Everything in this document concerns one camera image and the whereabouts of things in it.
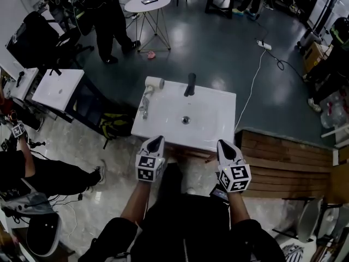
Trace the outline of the beige hair dryer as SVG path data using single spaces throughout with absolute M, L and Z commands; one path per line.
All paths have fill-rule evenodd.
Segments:
M 148 108 L 150 105 L 151 96 L 164 88 L 165 80 L 162 78 L 156 78 L 148 76 L 145 80 L 145 91 L 142 96 L 139 111 L 142 114 L 142 119 L 146 120 L 148 117 Z

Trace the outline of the black office chair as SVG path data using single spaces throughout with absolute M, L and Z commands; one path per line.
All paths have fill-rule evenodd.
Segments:
M 6 45 L 6 49 L 24 68 L 68 69 L 73 63 L 81 69 L 78 54 L 93 46 L 79 44 L 81 33 L 73 28 L 59 35 L 47 20 L 36 11 L 29 13 L 20 28 Z

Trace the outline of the person's right forearm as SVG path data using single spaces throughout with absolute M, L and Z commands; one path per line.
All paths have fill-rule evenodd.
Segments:
M 230 205 L 231 225 L 250 219 L 246 205 L 240 192 L 230 192 L 227 194 Z

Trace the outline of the wooden sink cabinet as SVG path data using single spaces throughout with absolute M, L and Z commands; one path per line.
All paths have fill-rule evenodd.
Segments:
M 209 163 L 217 159 L 217 153 L 209 150 L 202 150 L 199 148 L 188 147 L 165 142 L 165 149 L 169 151 L 170 155 L 183 158 L 198 158 Z

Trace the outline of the person's left forearm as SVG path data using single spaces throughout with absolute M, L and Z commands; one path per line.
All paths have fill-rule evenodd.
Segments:
M 120 215 L 121 218 L 127 219 L 138 225 L 141 224 L 146 212 L 151 186 L 151 182 L 138 181 Z

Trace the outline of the black faucet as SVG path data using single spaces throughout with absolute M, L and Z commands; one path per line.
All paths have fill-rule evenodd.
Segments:
M 196 85 L 196 74 L 190 73 L 188 75 L 188 85 L 184 92 L 184 96 L 193 96 L 195 94 L 195 85 Z

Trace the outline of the grey round-back chair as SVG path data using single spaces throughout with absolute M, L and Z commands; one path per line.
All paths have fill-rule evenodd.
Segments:
M 302 201 L 303 210 L 297 219 L 295 228 L 289 228 L 285 231 L 272 229 L 278 235 L 286 236 L 291 239 L 296 239 L 302 243 L 312 242 L 311 236 L 316 230 L 318 220 L 320 218 L 323 199 L 313 197 L 297 197 L 297 198 L 283 198 L 283 200 Z

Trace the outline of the wooden slatted platform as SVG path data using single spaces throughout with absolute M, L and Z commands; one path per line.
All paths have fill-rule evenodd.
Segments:
M 235 142 L 252 174 L 246 197 L 317 198 L 325 194 L 332 150 L 247 130 L 238 132 Z

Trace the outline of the white sink basin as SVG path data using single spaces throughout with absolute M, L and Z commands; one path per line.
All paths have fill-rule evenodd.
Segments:
M 137 111 L 132 135 L 162 135 L 168 143 L 212 152 L 219 139 L 233 142 L 236 94 L 195 85 L 195 94 L 185 97 L 187 85 L 165 80 L 150 98 L 147 119 Z

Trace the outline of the clear water bottles pack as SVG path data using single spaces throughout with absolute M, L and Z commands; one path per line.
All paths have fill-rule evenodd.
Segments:
M 346 120 L 346 111 L 341 101 L 328 102 L 325 111 L 321 114 L 321 124 L 326 129 L 340 127 L 346 123 Z

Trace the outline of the person's black clothing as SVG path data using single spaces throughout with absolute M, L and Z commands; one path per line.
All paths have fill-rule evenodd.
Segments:
M 141 224 L 111 219 L 78 262 L 286 262 L 258 221 L 231 225 L 229 203 L 183 193 L 182 178 L 170 159 Z

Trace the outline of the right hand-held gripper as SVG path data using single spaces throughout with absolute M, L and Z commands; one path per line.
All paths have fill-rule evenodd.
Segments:
M 220 166 L 218 180 L 227 193 L 243 192 L 247 190 L 251 182 L 249 164 L 230 165 L 244 163 L 240 149 L 233 143 L 220 139 L 217 142 L 217 155 Z

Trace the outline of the striped black white cloth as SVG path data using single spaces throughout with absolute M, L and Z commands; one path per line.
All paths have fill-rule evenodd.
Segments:
M 304 248 L 294 243 L 286 245 L 282 248 L 286 262 L 301 262 L 303 258 Z

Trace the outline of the black device with screen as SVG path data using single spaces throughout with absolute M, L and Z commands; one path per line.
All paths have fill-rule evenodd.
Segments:
M 218 198 L 221 201 L 225 202 L 225 203 L 229 203 L 227 194 L 225 191 L 221 190 L 219 185 L 216 185 L 213 190 L 210 192 L 210 197 L 214 197 L 214 198 Z

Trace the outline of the black metal frame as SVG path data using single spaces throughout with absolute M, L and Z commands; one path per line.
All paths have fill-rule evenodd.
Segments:
M 84 75 L 70 97 L 65 110 L 60 111 L 53 108 L 50 110 L 69 123 L 78 120 L 91 130 L 104 135 L 100 122 L 103 114 L 110 111 L 112 107 L 113 103 L 97 89 L 88 76 Z

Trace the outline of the brown cardboard box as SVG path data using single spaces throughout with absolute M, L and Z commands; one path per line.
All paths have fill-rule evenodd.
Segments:
M 303 56 L 304 69 L 309 72 L 322 60 L 327 59 L 332 51 L 332 45 L 322 45 L 313 42 Z

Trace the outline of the yellow and black backpack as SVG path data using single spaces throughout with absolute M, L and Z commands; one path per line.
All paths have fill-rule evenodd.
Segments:
M 131 136 L 133 124 L 134 119 L 127 114 L 104 113 L 99 124 L 102 135 L 106 138 L 103 149 L 117 137 Z

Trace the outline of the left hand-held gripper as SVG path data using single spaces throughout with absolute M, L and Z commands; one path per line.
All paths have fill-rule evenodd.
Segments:
M 165 138 L 154 136 L 143 142 L 136 155 L 135 172 L 139 181 L 155 182 L 163 171 Z

